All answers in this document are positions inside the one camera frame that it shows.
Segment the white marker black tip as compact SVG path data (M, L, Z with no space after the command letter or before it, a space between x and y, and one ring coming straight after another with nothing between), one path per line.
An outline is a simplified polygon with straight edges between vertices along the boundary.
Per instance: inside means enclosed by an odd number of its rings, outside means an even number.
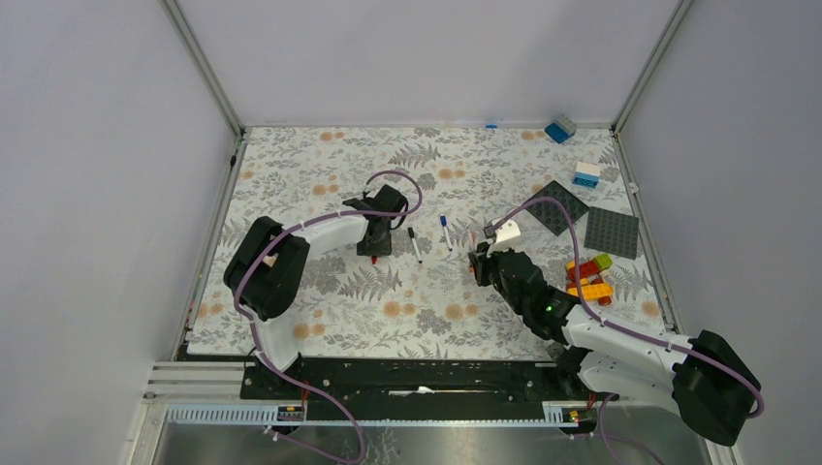
M424 261L423 261L422 253L421 253L421 250L419 248L419 244L418 244L418 241L417 241L417 236L416 236L416 233L415 233L414 229L412 227L408 227L407 228L407 234L408 234L409 239L411 241L412 248L413 248L414 255L415 255L415 258L417 260L417 263L422 264Z

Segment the white marker blue end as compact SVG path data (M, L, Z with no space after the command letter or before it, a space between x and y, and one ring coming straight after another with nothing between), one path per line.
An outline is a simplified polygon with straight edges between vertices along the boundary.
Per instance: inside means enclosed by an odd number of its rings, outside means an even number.
M443 237L444 237L444 240L445 240L445 244L446 244L447 249L449 250L449 252L451 252L451 251L454 250L454 246L453 246L453 243L452 243L452 240L451 240L451 237L450 237L447 218L446 218L445 215L440 215L439 219L440 219L440 224L441 224L441 227L442 227L442 230L443 230Z

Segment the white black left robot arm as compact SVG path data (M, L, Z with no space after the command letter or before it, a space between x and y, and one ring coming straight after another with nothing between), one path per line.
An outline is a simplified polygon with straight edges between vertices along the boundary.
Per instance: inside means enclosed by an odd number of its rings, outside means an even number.
M348 245L365 257L392 253L392 221L409 212L409 200L396 188L382 186L375 196L343 203L290 229L268 216L253 223L223 274L223 283L249 320L257 357L268 368L264 386L279 398L300 388L301 374L292 364L300 352L284 314L294 302L306 263Z

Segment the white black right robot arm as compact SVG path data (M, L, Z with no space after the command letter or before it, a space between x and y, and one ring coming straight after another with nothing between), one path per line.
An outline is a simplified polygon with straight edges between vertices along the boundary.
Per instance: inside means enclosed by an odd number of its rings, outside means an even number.
M688 337L591 316L522 252L476 251L468 260L479 286L493 287L532 333L562 347L555 383L565 397L593 390L640 400L727 447L758 411L761 384L721 335Z

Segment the floral table mat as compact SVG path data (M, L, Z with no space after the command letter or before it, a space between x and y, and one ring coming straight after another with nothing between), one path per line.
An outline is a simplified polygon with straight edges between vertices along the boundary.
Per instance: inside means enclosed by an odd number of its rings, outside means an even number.
M601 167L594 189L572 183L575 166ZM555 286L565 285L572 244L585 220L554 235L522 203L557 181L588 206L633 211L614 140L581 129L558 144L536 129L255 128L236 163L235 185L209 274L199 294L187 354L244 356L253 341L234 309L224 270L251 224L293 225L392 185L418 211L393 234L393 252L360 257L354 247L309 262L284 316L308 357L541 360L547 345L490 288L475 284L467 252L488 222L513 213L519 249ZM443 237L448 221L454 250ZM407 228L416 233L418 264Z

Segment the dark green lego baseplate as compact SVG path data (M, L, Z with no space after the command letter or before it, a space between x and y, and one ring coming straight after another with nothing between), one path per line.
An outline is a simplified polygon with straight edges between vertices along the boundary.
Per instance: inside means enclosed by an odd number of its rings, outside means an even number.
M552 181L535 193L531 199L550 197L560 203L571 223L580 220L589 211L589 206L557 181ZM568 224L558 206L552 202L540 202L529 206L526 211L556 236L568 230Z

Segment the colourful lego brick pile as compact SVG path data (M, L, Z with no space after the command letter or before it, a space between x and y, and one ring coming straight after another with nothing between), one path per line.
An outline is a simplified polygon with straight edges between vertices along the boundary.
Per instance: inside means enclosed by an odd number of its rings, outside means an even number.
M610 274L613 260L608 254L600 254L592 259L585 260L576 272L576 263L569 262L565 266L567 283L565 292L578 296L577 286L583 290L585 301L595 301L601 306L613 302L614 289L605 278Z

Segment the grey lego baseplate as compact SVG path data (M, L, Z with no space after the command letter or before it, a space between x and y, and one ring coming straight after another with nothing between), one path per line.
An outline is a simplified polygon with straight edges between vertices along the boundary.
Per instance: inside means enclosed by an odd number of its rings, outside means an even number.
M584 247L635 260L639 226L638 217L592 206L587 213Z

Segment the white blue lego brick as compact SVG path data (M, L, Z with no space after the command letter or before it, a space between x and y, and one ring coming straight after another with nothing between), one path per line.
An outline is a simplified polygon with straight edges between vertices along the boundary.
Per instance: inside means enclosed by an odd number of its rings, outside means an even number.
M601 178L601 167L587 162L578 162L575 166L572 183L594 189Z

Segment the blue grey lego brick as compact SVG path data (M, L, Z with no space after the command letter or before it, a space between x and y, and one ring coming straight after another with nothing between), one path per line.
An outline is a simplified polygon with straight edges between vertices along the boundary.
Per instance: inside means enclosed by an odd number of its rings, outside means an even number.
M545 133L549 139L563 144L576 134L577 129L577 124L571 118L566 114L559 114L545 128Z

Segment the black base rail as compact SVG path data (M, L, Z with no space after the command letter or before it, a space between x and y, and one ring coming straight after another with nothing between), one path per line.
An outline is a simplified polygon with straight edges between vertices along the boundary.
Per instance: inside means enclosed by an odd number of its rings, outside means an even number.
M243 400L294 401L310 420L537 420L545 402L585 409L604 394L551 362L299 358L286 375L254 361L240 383Z

